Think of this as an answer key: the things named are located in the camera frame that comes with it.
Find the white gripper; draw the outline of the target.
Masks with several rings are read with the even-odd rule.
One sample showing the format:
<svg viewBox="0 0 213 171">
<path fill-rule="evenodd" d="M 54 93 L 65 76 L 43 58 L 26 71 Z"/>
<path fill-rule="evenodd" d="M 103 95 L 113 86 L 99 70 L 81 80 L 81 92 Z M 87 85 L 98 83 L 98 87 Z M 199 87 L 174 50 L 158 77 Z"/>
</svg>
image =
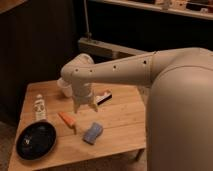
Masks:
<svg viewBox="0 0 213 171">
<path fill-rule="evenodd" d="M 72 92 L 74 99 L 74 113 L 78 112 L 80 105 L 89 104 L 95 112 L 98 112 L 98 106 L 93 103 L 94 93 L 90 83 L 72 83 Z"/>
</svg>

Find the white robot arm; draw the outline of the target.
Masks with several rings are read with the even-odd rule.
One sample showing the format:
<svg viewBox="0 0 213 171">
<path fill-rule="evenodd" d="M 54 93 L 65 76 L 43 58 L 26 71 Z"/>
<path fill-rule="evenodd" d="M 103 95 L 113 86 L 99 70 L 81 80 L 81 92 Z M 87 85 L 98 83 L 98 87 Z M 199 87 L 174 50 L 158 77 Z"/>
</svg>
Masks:
<svg viewBox="0 0 213 171">
<path fill-rule="evenodd" d="M 92 83 L 147 86 L 148 171 L 213 171 L 213 51 L 180 48 L 95 64 L 80 54 L 61 69 L 76 107 Z"/>
</svg>

